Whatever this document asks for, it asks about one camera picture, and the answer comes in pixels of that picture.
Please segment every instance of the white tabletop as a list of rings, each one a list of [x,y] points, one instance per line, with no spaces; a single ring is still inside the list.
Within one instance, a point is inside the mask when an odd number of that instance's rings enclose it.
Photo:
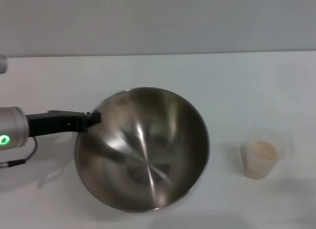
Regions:
[[[27,164],[0,170],[1,228],[314,229],[316,228],[316,52],[12,58],[0,76],[1,106],[27,114],[87,112],[124,89],[152,86],[190,101],[211,141],[197,187],[169,208],[125,213],[99,202],[74,165],[76,135],[38,137]],[[268,127],[295,151],[266,179],[242,175],[240,141]],[[0,152],[27,155],[33,142]]]

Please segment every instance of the white background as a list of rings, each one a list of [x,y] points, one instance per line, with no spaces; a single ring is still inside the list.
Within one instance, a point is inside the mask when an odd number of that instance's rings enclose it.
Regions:
[[[161,211],[108,207],[83,186],[74,165],[76,135],[39,137],[25,165],[0,170],[3,228],[314,229],[316,228],[316,52],[212,55],[11,58],[0,76],[1,106],[27,114],[87,112],[138,86],[189,100],[210,136],[208,167],[197,187]],[[295,151],[267,179],[242,175],[240,141],[251,127],[290,138]],[[20,158],[33,148],[0,152]]]
[[[316,0],[0,0],[0,53],[316,49]]]

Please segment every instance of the stainless steel bowl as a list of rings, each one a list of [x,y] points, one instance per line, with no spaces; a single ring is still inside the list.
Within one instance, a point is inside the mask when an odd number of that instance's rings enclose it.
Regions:
[[[123,211],[164,208],[197,182],[209,155],[206,126],[181,96],[134,88],[105,99],[102,123],[80,134],[76,166],[88,190]]]

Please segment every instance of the green light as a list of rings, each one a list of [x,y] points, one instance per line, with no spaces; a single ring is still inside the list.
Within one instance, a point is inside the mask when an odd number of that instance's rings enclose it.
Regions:
[[[10,142],[10,137],[7,135],[0,136],[0,145],[6,145]]]

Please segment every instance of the clear plastic cup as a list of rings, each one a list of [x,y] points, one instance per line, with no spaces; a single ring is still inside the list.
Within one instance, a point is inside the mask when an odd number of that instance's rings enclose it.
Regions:
[[[265,178],[284,157],[286,148],[286,140],[278,133],[266,128],[250,130],[241,148],[245,176]]]

